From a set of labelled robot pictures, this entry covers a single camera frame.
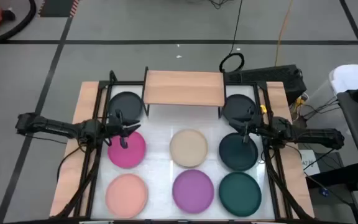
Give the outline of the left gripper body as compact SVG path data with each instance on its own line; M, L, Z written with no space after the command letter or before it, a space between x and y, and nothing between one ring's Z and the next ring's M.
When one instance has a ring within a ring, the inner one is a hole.
M111 138L114 136L123 135L124 126L122 124L122 119L117 116L110 116L108 122L104 125L103 128L103 138Z

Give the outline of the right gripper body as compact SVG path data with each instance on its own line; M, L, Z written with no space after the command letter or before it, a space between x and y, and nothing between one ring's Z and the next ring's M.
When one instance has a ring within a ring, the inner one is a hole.
M271 127L264 123L262 116L254 116L250 119L250 121L247 123L247 132L269 138L273 137L273 131Z

